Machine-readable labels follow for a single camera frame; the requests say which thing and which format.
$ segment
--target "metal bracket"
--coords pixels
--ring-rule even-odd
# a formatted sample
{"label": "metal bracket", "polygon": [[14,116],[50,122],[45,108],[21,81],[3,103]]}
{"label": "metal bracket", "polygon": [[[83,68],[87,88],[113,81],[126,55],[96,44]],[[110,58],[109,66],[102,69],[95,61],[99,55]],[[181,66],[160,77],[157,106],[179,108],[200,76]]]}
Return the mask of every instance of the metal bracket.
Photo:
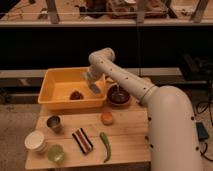
{"label": "metal bracket", "polygon": [[191,15],[190,20],[193,20],[195,23],[200,23],[203,18],[204,11],[208,5],[208,2],[209,0],[199,0],[195,11]]}
{"label": "metal bracket", "polygon": [[170,5],[172,3],[172,0],[161,0],[168,8],[170,8]]}
{"label": "metal bracket", "polygon": [[138,4],[137,4],[138,11],[137,11],[137,18],[136,18],[137,25],[140,25],[144,22],[147,1],[148,0],[139,0],[138,1]]}
{"label": "metal bracket", "polygon": [[55,0],[46,0],[48,15],[52,24],[58,24],[60,18],[58,16]]}

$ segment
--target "small metal container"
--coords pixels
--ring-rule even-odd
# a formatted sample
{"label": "small metal container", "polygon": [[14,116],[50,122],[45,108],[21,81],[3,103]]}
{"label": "small metal container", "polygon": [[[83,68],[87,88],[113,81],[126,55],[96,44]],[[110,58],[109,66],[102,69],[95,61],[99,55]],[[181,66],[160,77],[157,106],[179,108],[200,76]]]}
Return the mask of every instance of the small metal container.
{"label": "small metal container", "polygon": [[130,99],[130,94],[118,84],[112,85],[107,92],[107,100],[114,106],[129,105]]}
{"label": "small metal container", "polygon": [[52,129],[56,134],[62,130],[61,119],[59,116],[51,116],[47,120],[47,126]]}

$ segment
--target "cup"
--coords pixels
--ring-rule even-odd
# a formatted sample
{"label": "cup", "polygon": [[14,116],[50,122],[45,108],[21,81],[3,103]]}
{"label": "cup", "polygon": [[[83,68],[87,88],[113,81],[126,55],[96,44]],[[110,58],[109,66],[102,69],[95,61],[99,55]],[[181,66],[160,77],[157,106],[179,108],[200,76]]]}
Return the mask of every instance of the cup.
{"label": "cup", "polygon": [[52,145],[47,152],[47,156],[53,163],[60,164],[65,159],[63,147],[59,144]]}
{"label": "cup", "polygon": [[46,141],[44,134],[40,131],[33,131],[25,138],[25,147],[36,153],[42,154],[46,151]]}
{"label": "cup", "polygon": [[51,116],[47,120],[47,126],[52,129],[56,134],[61,132],[62,125],[59,116]]}

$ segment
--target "dark background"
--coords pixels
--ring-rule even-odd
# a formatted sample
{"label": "dark background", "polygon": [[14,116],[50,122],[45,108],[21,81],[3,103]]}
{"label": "dark background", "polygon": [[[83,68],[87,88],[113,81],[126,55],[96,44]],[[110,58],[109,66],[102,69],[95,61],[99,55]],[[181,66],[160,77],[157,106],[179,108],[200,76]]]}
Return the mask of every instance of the dark background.
{"label": "dark background", "polygon": [[0,28],[0,70],[88,66],[88,55],[105,47],[115,51],[115,63],[121,67],[177,67],[183,53],[213,54],[212,26],[139,30],[140,33],[136,27]]}
{"label": "dark background", "polygon": [[4,16],[20,0],[0,0],[0,18]]}

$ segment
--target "brown food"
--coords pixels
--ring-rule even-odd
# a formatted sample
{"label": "brown food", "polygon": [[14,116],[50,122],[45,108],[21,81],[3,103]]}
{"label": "brown food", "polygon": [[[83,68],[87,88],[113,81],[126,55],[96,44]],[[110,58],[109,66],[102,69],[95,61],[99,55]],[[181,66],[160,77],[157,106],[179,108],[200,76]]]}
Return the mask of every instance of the brown food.
{"label": "brown food", "polygon": [[102,112],[101,114],[101,121],[104,125],[111,125],[113,124],[113,117],[110,112]]}
{"label": "brown food", "polygon": [[74,91],[70,95],[70,100],[80,100],[83,98],[84,98],[84,96],[79,91]]}

